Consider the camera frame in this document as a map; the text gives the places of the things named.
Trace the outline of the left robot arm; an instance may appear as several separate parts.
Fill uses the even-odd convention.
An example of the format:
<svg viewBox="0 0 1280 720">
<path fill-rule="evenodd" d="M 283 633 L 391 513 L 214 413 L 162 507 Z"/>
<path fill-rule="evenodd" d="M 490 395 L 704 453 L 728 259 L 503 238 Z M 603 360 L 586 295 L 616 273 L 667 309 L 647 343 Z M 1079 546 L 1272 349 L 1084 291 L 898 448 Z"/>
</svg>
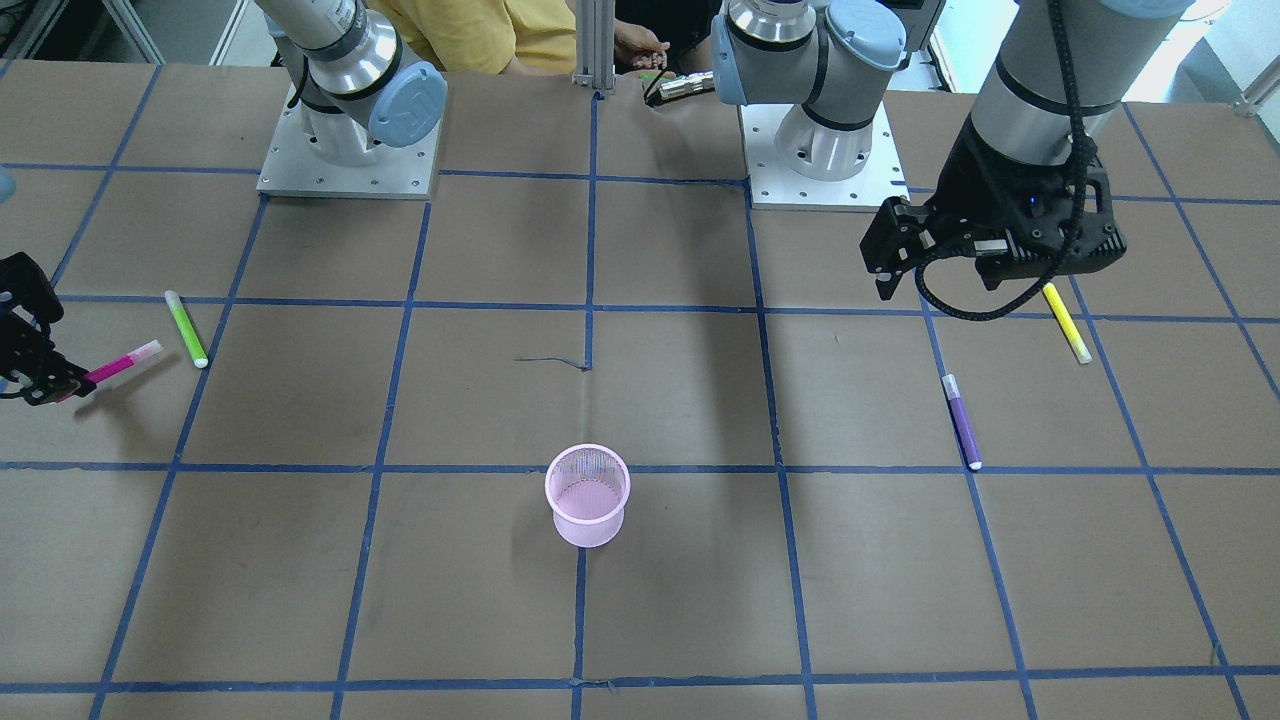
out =
<svg viewBox="0 0 1280 720">
<path fill-rule="evenodd" d="M 1094 141 L 1187 1 L 1021 1 L 920 205 L 888 196 L 859 250 L 882 300 L 908 273 L 950 316 L 989 320 L 1057 275 L 1101 272 L 1126 242 Z M 845 181 L 870 156 L 873 120 L 908 54 L 899 15 L 878 1 L 726 1 L 710 19 L 716 94 L 783 105 L 774 147 L 817 181 Z M 965 313 L 925 270 L 972 259 L 987 290 L 1029 279 L 1001 307 Z"/>
</svg>

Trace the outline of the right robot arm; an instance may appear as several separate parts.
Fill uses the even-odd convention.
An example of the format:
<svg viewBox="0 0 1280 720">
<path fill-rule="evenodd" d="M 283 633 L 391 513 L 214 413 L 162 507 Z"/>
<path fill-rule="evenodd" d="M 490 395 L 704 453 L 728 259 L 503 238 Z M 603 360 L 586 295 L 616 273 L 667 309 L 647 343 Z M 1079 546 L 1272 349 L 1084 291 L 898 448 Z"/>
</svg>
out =
<svg viewBox="0 0 1280 720">
<path fill-rule="evenodd" d="M 428 200 L 447 85 L 362 1 L 262 1 L 291 77 L 256 183 L 266 197 Z M 55 346 L 64 306 L 26 252 L 3 259 L 3 397 L 31 406 L 84 397 L 157 342 L 88 370 Z"/>
</svg>

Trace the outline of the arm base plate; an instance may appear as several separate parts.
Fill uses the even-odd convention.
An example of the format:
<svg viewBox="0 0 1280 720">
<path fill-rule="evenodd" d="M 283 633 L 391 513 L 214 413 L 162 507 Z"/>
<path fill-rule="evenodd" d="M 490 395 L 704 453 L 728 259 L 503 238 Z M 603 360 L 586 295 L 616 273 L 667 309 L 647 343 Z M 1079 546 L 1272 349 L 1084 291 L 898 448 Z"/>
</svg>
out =
<svg viewBox="0 0 1280 720">
<path fill-rule="evenodd" d="M 428 201 L 443 122 L 404 147 L 378 142 L 344 114 L 283 106 L 256 190 L 289 199 Z"/>
<path fill-rule="evenodd" d="M 909 197 L 884 105 L 855 131 L 820 126 L 799 105 L 748 105 L 739 115 L 756 209 L 874 213 Z"/>
</svg>

